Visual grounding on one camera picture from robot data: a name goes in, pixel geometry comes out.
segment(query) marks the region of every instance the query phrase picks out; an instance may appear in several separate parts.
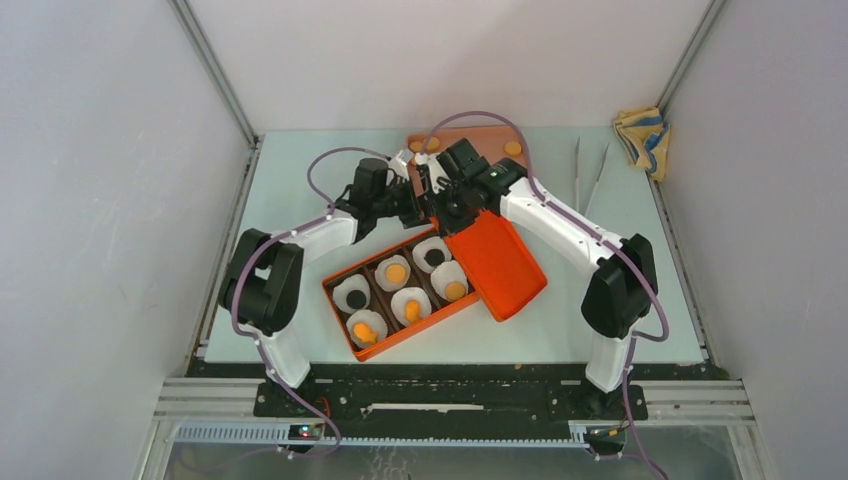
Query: egg carton compartment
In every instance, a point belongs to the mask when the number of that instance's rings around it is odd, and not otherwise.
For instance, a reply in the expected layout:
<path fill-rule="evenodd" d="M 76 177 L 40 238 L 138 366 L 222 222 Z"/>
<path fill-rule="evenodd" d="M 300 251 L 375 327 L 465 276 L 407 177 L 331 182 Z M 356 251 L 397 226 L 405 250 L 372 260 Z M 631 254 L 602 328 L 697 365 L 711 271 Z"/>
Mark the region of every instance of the egg carton compartment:
<path fill-rule="evenodd" d="M 406 242 L 395 245 L 394 247 L 381 252 L 371 258 L 364 260 L 358 265 L 336 274 L 323 282 L 324 291 L 327 298 L 333 306 L 333 310 L 339 320 L 339 323 L 344 331 L 345 337 L 351 346 L 351 350 L 359 361 L 364 361 L 385 349 L 397 345 L 399 342 L 409 338 L 415 333 L 428 328 L 429 326 L 441 321 L 442 319 L 458 312 L 468 305 L 476 302 L 479 297 L 474 286 L 468 283 L 468 292 L 457 301 L 449 302 L 438 296 L 430 282 L 430 275 L 422 271 L 416 264 L 412 256 L 412 249 L 420 242 L 437 236 L 435 231 L 425 232 L 417 237 L 407 240 Z M 391 258 L 395 255 L 400 255 L 409 264 L 408 278 L 406 283 L 401 288 L 418 287 L 424 290 L 427 298 L 432 306 L 432 313 L 422 318 L 421 320 L 405 326 L 400 323 L 394 316 L 391 309 L 392 297 L 398 290 L 387 292 L 381 288 L 377 282 L 377 269 L 383 260 Z M 347 330 L 347 321 L 350 319 L 350 313 L 341 310 L 333 301 L 333 290 L 346 279 L 361 274 L 368 282 L 370 290 L 370 301 L 365 309 L 379 313 L 386 321 L 388 333 L 385 339 L 376 342 L 366 348 L 360 348 L 351 338 Z"/>
<path fill-rule="evenodd" d="M 333 290 L 335 290 L 336 287 L 338 287 L 342 282 L 354 275 L 362 275 L 363 277 L 365 277 L 365 280 L 368 282 L 368 288 L 371 291 L 371 299 L 368 304 L 363 308 L 367 310 L 373 310 L 383 316 L 383 319 L 386 320 L 386 323 L 389 326 L 389 335 L 392 335 L 393 333 L 399 331 L 402 326 L 398 325 L 397 322 L 393 322 L 390 318 L 392 315 L 391 311 L 389 310 L 388 304 L 384 303 L 380 299 L 379 295 L 375 294 L 380 287 L 377 286 L 377 284 L 374 282 L 373 276 L 369 275 L 365 267 L 355 268 L 343 275 L 333 278 L 332 280 L 324 282 L 324 290 L 327 293 L 327 298 L 330 300 L 330 304 L 333 305 L 333 310 L 336 312 L 336 315 L 342 322 L 342 325 L 346 325 L 348 319 L 350 319 L 350 316 L 353 314 L 345 312 L 335 304 L 335 302 L 333 301 Z M 351 343 L 351 345 L 353 346 L 353 348 L 359 349 L 359 347 L 357 347 L 353 343 Z"/>

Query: yellow cloth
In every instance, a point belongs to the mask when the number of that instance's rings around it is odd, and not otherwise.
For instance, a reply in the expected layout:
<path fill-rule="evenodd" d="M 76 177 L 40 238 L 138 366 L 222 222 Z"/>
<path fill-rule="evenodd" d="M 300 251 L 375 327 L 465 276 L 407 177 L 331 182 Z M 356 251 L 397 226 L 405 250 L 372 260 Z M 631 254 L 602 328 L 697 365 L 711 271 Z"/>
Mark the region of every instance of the yellow cloth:
<path fill-rule="evenodd" d="M 655 180 L 665 178 L 670 126 L 656 107 L 622 110 L 613 124 L 630 156 L 630 164 L 644 168 Z"/>

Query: white wall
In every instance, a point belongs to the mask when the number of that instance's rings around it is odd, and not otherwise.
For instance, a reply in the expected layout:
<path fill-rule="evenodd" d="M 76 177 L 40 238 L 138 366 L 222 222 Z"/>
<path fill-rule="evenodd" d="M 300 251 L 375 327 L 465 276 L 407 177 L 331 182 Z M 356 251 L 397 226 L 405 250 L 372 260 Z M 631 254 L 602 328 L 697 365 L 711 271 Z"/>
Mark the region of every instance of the white wall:
<path fill-rule="evenodd" d="M 246 145 L 167 2 L 0 4 L 0 471 L 125 479 Z"/>
<path fill-rule="evenodd" d="M 707 0 L 203 0 L 259 130 L 431 126 L 488 109 L 610 125 L 657 101 Z"/>
<path fill-rule="evenodd" d="M 673 106 L 666 192 L 784 479 L 845 478 L 848 4 L 731 2 Z"/>

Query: toy fried egg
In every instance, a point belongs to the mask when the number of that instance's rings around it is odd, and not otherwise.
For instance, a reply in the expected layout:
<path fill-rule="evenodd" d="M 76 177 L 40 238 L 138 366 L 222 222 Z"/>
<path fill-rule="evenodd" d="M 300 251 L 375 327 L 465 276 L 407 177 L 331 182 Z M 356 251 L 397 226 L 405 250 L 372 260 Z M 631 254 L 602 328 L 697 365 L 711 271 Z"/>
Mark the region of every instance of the toy fried egg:
<path fill-rule="evenodd" d="M 389 326 L 379 313 L 372 310 L 359 310 L 345 322 L 350 339 L 359 348 L 368 348 L 386 339 Z"/>
<path fill-rule="evenodd" d="M 362 310 L 371 303 L 371 288 L 361 274 L 352 275 L 333 289 L 333 303 L 345 313 Z"/>
<path fill-rule="evenodd" d="M 395 318 L 406 327 L 433 313 L 433 305 L 427 292 L 418 287 L 398 290 L 392 296 L 391 307 Z"/>
<path fill-rule="evenodd" d="M 389 257 L 377 265 L 374 279 L 387 292 L 400 290 L 409 280 L 409 262 L 402 255 Z"/>
<path fill-rule="evenodd" d="M 456 260 L 444 262 L 430 275 L 436 294 L 449 302 L 455 302 L 468 294 L 468 278 Z"/>
<path fill-rule="evenodd" d="M 452 258 L 445 241 L 439 237 L 430 237 L 412 249 L 412 260 L 424 273 L 433 273 L 436 267 Z"/>

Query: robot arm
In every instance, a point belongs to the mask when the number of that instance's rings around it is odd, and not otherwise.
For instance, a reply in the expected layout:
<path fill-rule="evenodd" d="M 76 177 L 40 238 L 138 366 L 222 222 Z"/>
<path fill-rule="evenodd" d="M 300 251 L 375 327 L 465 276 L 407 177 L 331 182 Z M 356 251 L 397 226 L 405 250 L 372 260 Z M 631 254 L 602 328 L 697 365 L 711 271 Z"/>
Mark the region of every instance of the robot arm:
<path fill-rule="evenodd" d="M 313 260 L 356 240 L 358 222 L 336 210 L 307 223 L 300 231 L 268 248 L 248 274 L 239 299 L 239 328 L 259 342 L 261 355 L 289 385 L 297 387 L 309 372 L 294 327 L 289 325 L 297 308 L 300 275 Z M 250 229 L 239 239 L 219 303 L 229 309 L 235 286 L 248 258 L 272 235 Z M 262 278 L 257 270 L 268 270 Z"/>
<path fill-rule="evenodd" d="M 403 164 L 400 155 L 393 164 L 395 168 Z M 298 387 L 309 372 L 309 360 L 289 325 L 297 308 L 303 268 L 365 238 L 381 217 L 398 217 L 406 228 L 429 221 L 420 215 L 408 176 L 396 172 L 389 182 L 388 171 L 383 160 L 360 161 L 347 199 L 337 200 L 330 214 L 291 230 L 250 266 L 239 298 L 238 328 L 255 339 L 265 363 L 292 387 Z M 218 297 L 222 307 L 231 310 L 239 276 L 254 252 L 272 236 L 276 235 L 256 229 L 241 235 Z M 267 270 L 265 277 L 260 276 L 263 270 Z"/>
<path fill-rule="evenodd" d="M 501 198 L 501 215 L 533 232 L 583 274 L 589 289 L 581 310 L 592 327 L 592 356 L 586 366 L 586 378 L 602 392 L 611 392 L 621 384 L 631 334 L 641 317 L 648 313 L 650 300 L 640 292 L 629 268 L 621 264 L 603 242 L 609 241 L 629 252 L 631 259 L 638 256 L 636 263 L 641 265 L 656 293 L 651 244 L 638 235 L 627 240 L 601 228 L 551 197 L 541 185 L 537 186 L 547 201 L 535 195 L 529 179 L 522 178 Z M 589 236 L 569 217 L 582 221 L 584 227 L 593 229 L 600 239 Z M 631 303 L 639 305 L 638 312 L 632 311 Z"/>
<path fill-rule="evenodd" d="M 586 378 L 604 394 L 615 390 L 621 384 L 631 334 L 651 303 L 635 274 L 605 244 L 627 255 L 656 293 L 650 242 L 641 235 L 624 239 L 601 228 L 538 182 L 534 190 L 530 182 L 535 180 L 514 160 L 504 158 L 490 166 L 464 139 L 438 156 L 419 154 L 416 164 L 429 185 L 426 205 L 439 219 L 442 235 L 467 228 L 477 212 L 490 210 L 533 232 L 583 274 L 588 289 L 581 312 L 593 330 Z"/>
<path fill-rule="evenodd" d="M 537 183 L 540 198 L 526 170 L 504 158 L 494 165 L 479 156 L 467 140 L 445 152 L 417 155 L 424 192 L 415 196 L 402 154 L 389 164 L 364 159 L 357 167 L 347 200 L 340 199 L 332 215 L 301 227 L 260 256 L 256 268 L 270 268 L 267 279 L 253 271 L 240 298 L 240 327 L 253 334 L 270 368 L 297 387 L 309 371 L 289 322 L 297 306 L 304 265 L 338 247 L 364 238 L 380 217 L 399 217 L 405 227 L 438 220 L 440 235 L 453 235 L 474 224 L 482 210 L 519 224 L 545 240 L 584 275 L 588 289 L 581 312 L 593 329 L 592 356 L 586 378 L 599 392 L 615 390 L 622 380 L 630 336 L 648 314 L 650 299 L 634 274 L 606 247 L 610 242 L 636 264 L 657 291 L 651 244 L 640 235 L 624 239 L 585 219 L 550 196 Z M 388 182 L 388 170 L 395 172 Z M 270 235 L 248 230 L 239 240 L 227 270 L 219 303 L 232 305 L 236 281 L 248 258 Z"/>

